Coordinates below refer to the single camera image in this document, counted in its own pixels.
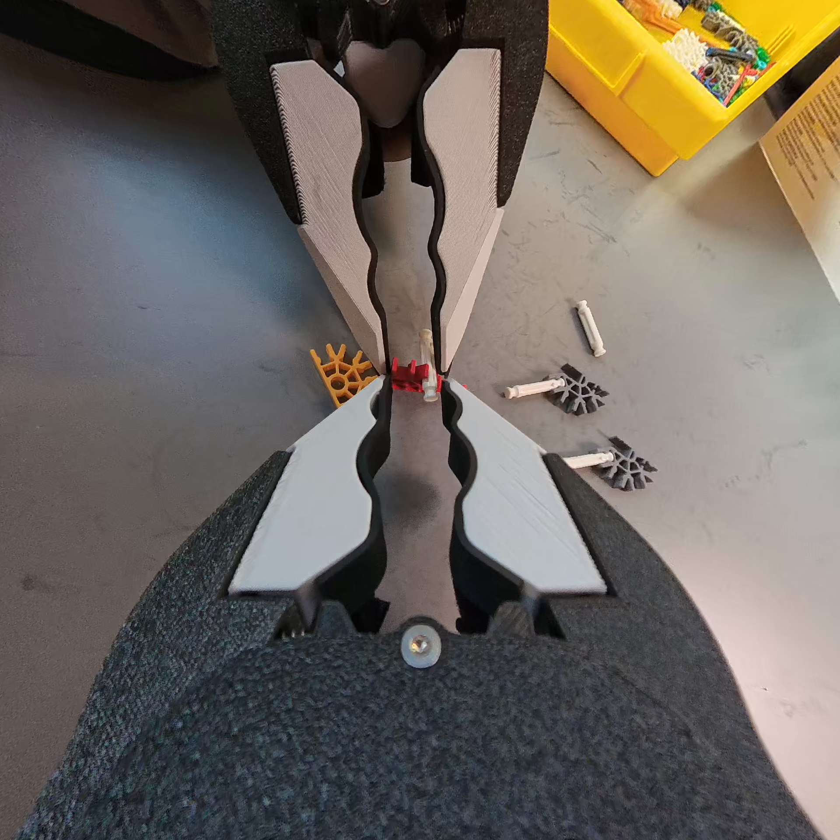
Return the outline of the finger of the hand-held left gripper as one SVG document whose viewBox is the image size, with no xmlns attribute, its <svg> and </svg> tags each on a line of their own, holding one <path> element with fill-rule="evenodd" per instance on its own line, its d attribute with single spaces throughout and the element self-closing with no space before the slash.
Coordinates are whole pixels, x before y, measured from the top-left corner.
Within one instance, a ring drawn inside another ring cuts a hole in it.
<svg viewBox="0 0 840 840">
<path fill-rule="evenodd" d="M 432 326 L 447 372 L 464 337 L 504 213 L 498 156 L 501 50 L 457 50 L 423 90 L 419 138 L 433 179 L 428 253 L 437 288 Z"/>
<path fill-rule="evenodd" d="M 375 247 L 357 213 L 368 151 L 360 106 L 314 59 L 277 62 L 269 73 L 300 208 L 298 233 L 360 348 L 384 368 L 385 328 L 371 293 Z"/>
</svg>

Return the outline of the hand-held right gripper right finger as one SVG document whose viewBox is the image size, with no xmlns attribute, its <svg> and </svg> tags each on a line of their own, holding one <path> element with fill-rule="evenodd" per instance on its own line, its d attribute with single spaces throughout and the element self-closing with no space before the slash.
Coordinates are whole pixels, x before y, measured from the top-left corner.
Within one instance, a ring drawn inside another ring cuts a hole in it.
<svg viewBox="0 0 840 840">
<path fill-rule="evenodd" d="M 607 594 L 548 453 L 471 391 L 443 385 L 448 465 L 460 489 L 449 567 L 461 634 L 485 634 L 499 607 L 536 619 L 554 597 Z"/>
</svg>

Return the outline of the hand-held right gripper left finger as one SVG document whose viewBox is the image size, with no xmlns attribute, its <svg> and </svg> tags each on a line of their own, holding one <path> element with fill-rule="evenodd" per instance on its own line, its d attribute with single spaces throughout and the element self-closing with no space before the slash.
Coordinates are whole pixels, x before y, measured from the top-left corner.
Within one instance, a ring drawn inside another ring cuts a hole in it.
<svg viewBox="0 0 840 840">
<path fill-rule="evenodd" d="M 326 601 L 351 616 L 372 609 L 386 567 L 374 477 L 390 453 L 391 416 L 381 375 L 282 453 L 229 596 L 289 597 L 307 629 Z"/>
</svg>

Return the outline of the yellow toy connector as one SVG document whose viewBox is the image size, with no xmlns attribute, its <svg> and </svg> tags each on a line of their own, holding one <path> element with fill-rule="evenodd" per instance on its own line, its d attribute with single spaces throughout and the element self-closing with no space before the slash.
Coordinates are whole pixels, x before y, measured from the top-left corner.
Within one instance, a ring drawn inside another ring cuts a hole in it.
<svg viewBox="0 0 840 840">
<path fill-rule="evenodd" d="M 315 350 L 310 350 L 316 371 L 336 407 L 347 403 L 378 377 L 373 364 L 364 358 L 361 350 L 351 358 L 347 355 L 346 344 L 336 350 L 328 343 L 325 354 L 322 359 Z"/>
</svg>

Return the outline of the red toy connector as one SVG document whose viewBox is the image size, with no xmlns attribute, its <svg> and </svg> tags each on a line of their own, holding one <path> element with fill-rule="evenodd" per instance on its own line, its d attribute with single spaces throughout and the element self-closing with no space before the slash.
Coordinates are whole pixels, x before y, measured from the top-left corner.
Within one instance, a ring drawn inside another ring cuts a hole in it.
<svg viewBox="0 0 840 840">
<path fill-rule="evenodd" d="M 421 386 L 421 374 L 417 370 L 417 363 L 412 360 L 408 365 L 400 365 L 398 358 L 392 358 L 391 380 L 392 389 L 400 392 L 418 393 L 423 395 Z M 442 388 L 443 378 L 437 374 L 438 391 L 440 393 Z"/>
</svg>

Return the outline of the person's left forearm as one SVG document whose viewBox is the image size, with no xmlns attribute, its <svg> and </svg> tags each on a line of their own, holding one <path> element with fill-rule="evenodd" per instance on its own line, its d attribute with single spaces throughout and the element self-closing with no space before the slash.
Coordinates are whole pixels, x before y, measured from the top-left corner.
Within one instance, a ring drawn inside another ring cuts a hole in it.
<svg viewBox="0 0 840 840">
<path fill-rule="evenodd" d="M 206 68 L 217 66 L 211 1 L 68 1 L 68 4 L 179 60 Z"/>
</svg>

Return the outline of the grey toy connector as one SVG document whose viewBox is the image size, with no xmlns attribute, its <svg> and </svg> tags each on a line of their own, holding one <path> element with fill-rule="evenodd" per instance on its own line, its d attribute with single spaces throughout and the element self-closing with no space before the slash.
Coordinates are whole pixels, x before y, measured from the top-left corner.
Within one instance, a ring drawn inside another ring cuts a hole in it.
<svg viewBox="0 0 840 840">
<path fill-rule="evenodd" d="M 633 446 L 618 436 L 609 437 L 608 442 L 610 447 L 606 453 L 612 459 L 595 469 L 610 487 L 625 492 L 644 490 L 654 481 L 653 474 L 658 471 L 657 468 L 639 455 Z"/>
<path fill-rule="evenodd" d="M 571 364 L 563 364 L 560 378 L 564 385 L 551 391 L 547 399 L 564 413 L 581 416 L 595 413 L 606 404 L 609 393 Z"/>
</svg>

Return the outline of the yellow plastic bin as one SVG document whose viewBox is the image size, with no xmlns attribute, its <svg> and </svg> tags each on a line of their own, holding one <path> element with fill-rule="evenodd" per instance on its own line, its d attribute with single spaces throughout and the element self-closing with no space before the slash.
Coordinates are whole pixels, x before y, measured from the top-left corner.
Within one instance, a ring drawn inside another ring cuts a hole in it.
<svg viewBox="0 0 840 840">
<path fill-rule="evenodd" d="M 669 56 L 672 36 L 621 2 L 552 1 L 546 69 L 651 175 L 688 160 L 839 26 L 838 1 L 723 1 L 770 66 L 728 104 Z"/>
</svg>

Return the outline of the pile of toy building parts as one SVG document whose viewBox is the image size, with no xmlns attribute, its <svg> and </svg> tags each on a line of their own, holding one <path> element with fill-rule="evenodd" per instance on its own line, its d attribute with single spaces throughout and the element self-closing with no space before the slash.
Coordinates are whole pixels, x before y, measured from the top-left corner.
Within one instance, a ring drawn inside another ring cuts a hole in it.
<svg viewBox="0 0 840 840">
<path fill-rule="evenodd" d="M 619 4 L 725 108 L 774 67 L 770 52 L 720 2 Z"/>
</svg>

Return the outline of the folded instruction sheet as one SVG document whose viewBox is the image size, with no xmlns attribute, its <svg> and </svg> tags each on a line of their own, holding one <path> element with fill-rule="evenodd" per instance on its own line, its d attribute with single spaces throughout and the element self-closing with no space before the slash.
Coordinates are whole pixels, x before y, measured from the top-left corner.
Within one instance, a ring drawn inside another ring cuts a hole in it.
<svg viewBox="0 0 840 840">
<path fill-rule="evenodd" d="M 759 146 L 839 298 L 839 58 L 786 108 Z"/>
</svg>

